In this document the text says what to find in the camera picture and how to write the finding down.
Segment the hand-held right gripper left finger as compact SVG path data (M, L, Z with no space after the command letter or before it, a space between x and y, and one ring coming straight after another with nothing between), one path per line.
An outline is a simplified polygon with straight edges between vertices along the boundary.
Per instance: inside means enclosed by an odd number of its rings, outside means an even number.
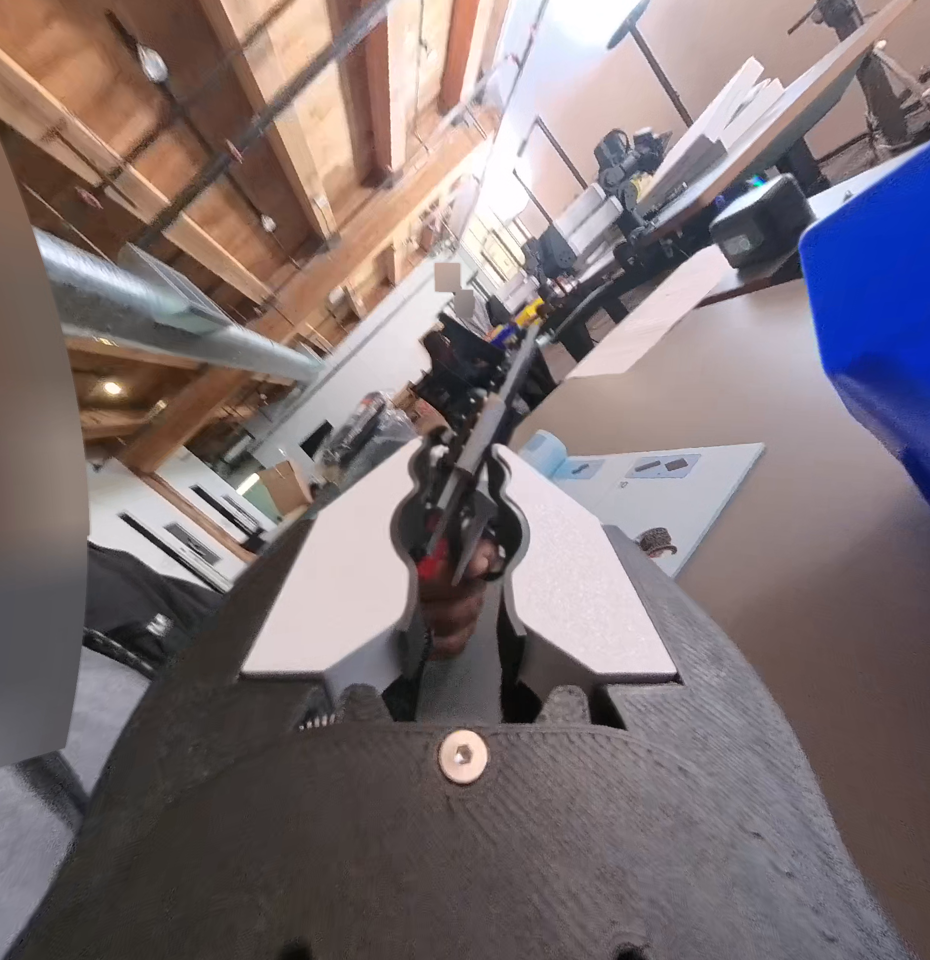
M418 578L399 516L419 488L415 438L321 510L242 667L244 679L383 692L413 678L426 649Z

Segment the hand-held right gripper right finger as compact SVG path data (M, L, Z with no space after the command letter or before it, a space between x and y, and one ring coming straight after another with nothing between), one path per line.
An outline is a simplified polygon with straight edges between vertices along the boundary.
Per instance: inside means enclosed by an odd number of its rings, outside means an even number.
M529 685L661 685L679 672L597 517L504 446L504 505L518 517L504 602Z

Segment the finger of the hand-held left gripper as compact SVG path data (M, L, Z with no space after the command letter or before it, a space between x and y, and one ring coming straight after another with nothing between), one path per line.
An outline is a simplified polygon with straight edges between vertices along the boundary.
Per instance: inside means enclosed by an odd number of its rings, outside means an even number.
M465 579L471 559L481 544L487 523L487 518L481 513L471 513L462 520L460 531L455 541L455 545L458 547L458 553L456 554L457 560L451 577L453 586L458 586L458 584Z

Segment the grey red brick model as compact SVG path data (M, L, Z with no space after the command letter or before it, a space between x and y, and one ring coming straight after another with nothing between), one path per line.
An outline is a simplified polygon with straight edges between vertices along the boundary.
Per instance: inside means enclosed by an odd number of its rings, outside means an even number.
M490 393L471 403L471 411L463 423L455 428L434 431L423 442L421 451L414 455L411 467L416 481L410 510L410 545L408 552L414 563L447 547L450 562L455 563L457 537L427 537L424 531L424 495L426 493L426 450L429 443L465 441L466 446L458 462L467 481L467 517L482 514L487 526L482 539L490 539L499 546L506 560L512 558L521 544L520 524L516 511L505 504L505 465L497 448L505 445L517 426L516 404L525 387L531 368L539 354L539 338L543 320L536 318L521 331L515 350L507 355L507 366L500 384Z

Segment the blue plastic bin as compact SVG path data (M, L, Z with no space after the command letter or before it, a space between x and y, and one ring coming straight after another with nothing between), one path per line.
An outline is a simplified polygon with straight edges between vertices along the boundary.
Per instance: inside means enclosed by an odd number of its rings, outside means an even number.
M802 235L822 369L930 507L930 142Z

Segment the grey adjoining desk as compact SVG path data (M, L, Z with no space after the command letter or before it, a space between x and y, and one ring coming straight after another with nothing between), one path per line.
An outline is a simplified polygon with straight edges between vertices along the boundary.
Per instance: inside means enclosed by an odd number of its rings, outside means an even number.
M889 172L895 162L889 161L850 177L836 186L812 197L809 201L816 219L828 216L844 203L855 198L868 186ZM711 292L699 301L698 307L711 306L802 278L797 249L774 260L744 270L726 270Z

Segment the wooden robot desk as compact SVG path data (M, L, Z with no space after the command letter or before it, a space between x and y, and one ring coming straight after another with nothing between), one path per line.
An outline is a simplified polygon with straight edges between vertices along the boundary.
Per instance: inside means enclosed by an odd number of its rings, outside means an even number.
M737 181L775 166L796 140L803 138L833 109L867 55L874 52L889 28L912 6L912 1L888 2L796 78L721 162L699 175L648 220L637 239L639 246L649 246L679 234L688 221L702 214Z

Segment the plastic wrapped bundle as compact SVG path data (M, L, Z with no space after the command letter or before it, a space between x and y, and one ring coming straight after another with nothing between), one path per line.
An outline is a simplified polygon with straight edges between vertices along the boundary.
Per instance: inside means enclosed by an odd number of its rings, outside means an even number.
M384 444L403 446L418 437L409 416L383 391L367 393L342 426L329 434L320 456L323 467L347 471Z

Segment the cardboard box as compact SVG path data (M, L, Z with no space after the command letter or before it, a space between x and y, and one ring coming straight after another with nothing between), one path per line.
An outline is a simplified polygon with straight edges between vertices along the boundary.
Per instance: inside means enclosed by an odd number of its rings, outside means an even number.
M314 501L307 472L293 460L285 460L261 471L259 482L282 519L307 510Z

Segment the black office chair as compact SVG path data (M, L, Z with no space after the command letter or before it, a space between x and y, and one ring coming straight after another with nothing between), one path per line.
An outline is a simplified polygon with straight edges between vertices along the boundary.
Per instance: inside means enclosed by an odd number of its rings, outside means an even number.
M507 366L503 347L486 342L446 310L439 313L432 333L435 338L426 349L434 373L442 374L459 389L487 394L500 384Z

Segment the brick instruction booklet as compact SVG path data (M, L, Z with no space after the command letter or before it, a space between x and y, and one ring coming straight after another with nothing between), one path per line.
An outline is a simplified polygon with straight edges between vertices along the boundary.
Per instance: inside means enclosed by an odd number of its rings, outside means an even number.
M674 578L764 450L757 442L573 456L538 431L519 456Z

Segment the white paper sheet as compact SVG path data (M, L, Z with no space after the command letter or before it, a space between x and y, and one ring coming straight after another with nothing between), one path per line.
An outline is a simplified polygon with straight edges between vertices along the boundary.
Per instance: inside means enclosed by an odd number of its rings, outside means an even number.
M620 322L565 380L626 373L698 308L729 270L718 246L699 250Z

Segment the stack of white flat boxes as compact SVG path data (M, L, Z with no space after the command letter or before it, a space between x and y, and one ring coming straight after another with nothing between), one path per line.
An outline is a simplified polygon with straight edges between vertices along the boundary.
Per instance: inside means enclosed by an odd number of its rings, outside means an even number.
M763 65L750 56L669 149L642 189L640 205L646 210L662 206L677 190L693 184L722 162L779 102L783 92L781 81L764 76Z

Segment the black floor lamp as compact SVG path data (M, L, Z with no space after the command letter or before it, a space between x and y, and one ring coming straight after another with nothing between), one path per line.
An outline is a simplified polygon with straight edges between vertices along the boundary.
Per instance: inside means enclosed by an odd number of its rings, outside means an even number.
M622 19L622 21L612 32L606 43L605 49L607 52L611 52L620 44L626 42L628 38L631 39L638 49L639 54L652 71L652 74L654 75L659 87L663 90L666 98L674 108L675 113L685 124L685 127L690 129L694 122L693 117L681 99L680 94L675 89L675 86L666 75L663 66L657 59L656 55L651 51L648 42L639 30L639 21L646 13L650 4L650 1L635 2L630 7L627 16Z

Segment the silver air duct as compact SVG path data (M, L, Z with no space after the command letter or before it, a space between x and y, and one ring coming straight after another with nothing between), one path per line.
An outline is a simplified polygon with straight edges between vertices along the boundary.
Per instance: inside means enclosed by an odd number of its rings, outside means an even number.
M314 354L247 330L174 284L150 282L37 227L33 233L70 335L300 383L324 369Z

